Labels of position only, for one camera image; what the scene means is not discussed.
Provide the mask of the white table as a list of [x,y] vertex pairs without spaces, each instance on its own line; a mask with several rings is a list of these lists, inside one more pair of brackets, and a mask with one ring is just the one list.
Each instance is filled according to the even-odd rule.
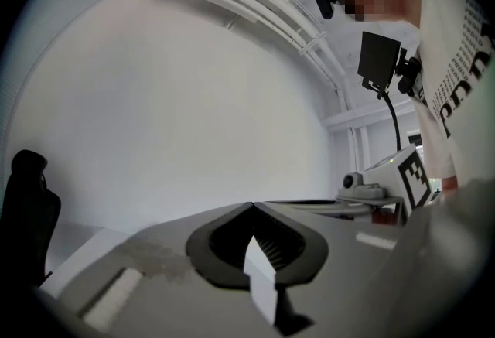
[[40,289],[58,298],[86,267],[129,238],[129,234],[104,227],[58,223],[46,257],[48,276]]

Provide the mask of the white printed t-shirt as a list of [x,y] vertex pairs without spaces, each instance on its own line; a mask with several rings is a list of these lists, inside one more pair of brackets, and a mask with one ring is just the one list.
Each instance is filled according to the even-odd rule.
[[433,179],[495,180],[495,36],[476,0],[422,0],[413,101]]

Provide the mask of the black body-mounted device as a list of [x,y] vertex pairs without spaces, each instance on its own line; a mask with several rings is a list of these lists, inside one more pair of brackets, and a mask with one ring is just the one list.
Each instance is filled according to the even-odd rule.
[[407,50],[397,40],[372,32],[363,32],[360,60],[357,73],[362,77],[361,85],[377,94],[381,99],[387,93],[394,75],[399,76],[398,90],[413,96],[413,87],[422,69],[416,57],[406,59]]

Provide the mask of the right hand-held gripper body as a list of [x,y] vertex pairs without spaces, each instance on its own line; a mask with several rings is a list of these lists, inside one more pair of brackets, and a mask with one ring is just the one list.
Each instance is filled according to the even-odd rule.
[[358,172],[366,184],[377,183],[387,192],[380,200],[342,198],[349,203],[362,203],[375,209],[394,206],[394,218],[398,225],[407,223],[412,212],[432,201],[433,191],[427,177],[422,157],[415,145],[409,145],[375,165]]

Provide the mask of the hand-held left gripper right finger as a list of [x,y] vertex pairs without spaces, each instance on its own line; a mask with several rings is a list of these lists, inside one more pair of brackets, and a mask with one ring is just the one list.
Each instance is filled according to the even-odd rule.
[[400,230],[372,215],[327,217],[255,203],[254,305],[282,338],[344,338],[353,299]]

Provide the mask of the black office chair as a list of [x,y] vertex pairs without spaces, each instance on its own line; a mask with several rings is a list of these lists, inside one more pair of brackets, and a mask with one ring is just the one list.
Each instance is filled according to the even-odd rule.
[[0,215],[0,268],[29,285],[46,280],[46,256],[61,211],[47,188],[45,157],[21,150],[13,158]]

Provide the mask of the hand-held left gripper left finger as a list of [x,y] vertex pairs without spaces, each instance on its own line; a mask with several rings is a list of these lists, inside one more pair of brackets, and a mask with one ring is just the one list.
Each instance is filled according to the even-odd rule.
[[236,205],[156,224],[130,236],[78,274],[60,294],[77,315],[123,268],[144,278],[117,315],[109,333],[116,338],[278,338],[247,291],[211,285],[186,255],[198,227]]

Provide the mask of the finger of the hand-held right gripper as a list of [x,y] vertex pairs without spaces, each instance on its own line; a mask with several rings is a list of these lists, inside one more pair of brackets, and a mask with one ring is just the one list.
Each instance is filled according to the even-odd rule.
[[327,217],[363,217],[374,212],[374,208],[366,204],[336,200],[272,200],[271,203]]

